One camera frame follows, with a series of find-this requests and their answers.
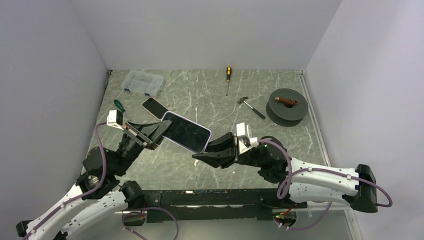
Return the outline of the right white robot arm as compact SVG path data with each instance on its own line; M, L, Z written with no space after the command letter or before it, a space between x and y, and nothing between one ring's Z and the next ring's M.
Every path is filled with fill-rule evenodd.
M335 202L363 213L377 213L376 179L371 168L334 168L288 156L275 137L260 139L228 133L211 141L205 152L192 155L213 168L233 164L258 168L258 174L277 185L276 203L287 208L304 202Z

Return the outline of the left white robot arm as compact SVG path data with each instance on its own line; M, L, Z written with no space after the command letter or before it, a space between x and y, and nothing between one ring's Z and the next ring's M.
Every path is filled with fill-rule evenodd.
M170 120L150 124L108 121L105 125L123 131L117 150L103 147L96 124L94 135L97 147L92 148L83 161L82 173L70 190L49 210L33 220L23 220L16 231L23 240L68 240L91 224L119 211L131 215L147 210L159 210L136 181L119 186L132 163L147 150L154 150L170 128Z

